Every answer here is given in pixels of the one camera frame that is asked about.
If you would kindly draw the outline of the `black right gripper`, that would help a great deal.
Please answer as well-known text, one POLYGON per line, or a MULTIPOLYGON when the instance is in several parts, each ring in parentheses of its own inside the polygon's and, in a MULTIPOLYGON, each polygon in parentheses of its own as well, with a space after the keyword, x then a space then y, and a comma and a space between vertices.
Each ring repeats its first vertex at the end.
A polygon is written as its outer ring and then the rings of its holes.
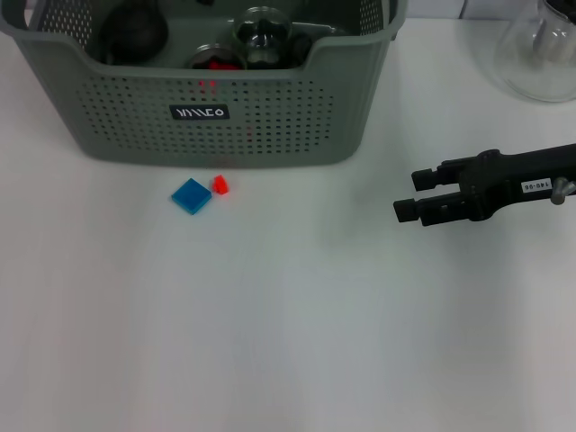
POLYGON ((420 221, 424 227, 453 221, 485 221, 517 203, 550 200, 563 203, 575 193, 573 144, 506 155, 497 149, 475 157, 442 162, 411 174, 418 192, 439 185, 458 185, 459 193, 393 203, 398 222, 420 221))

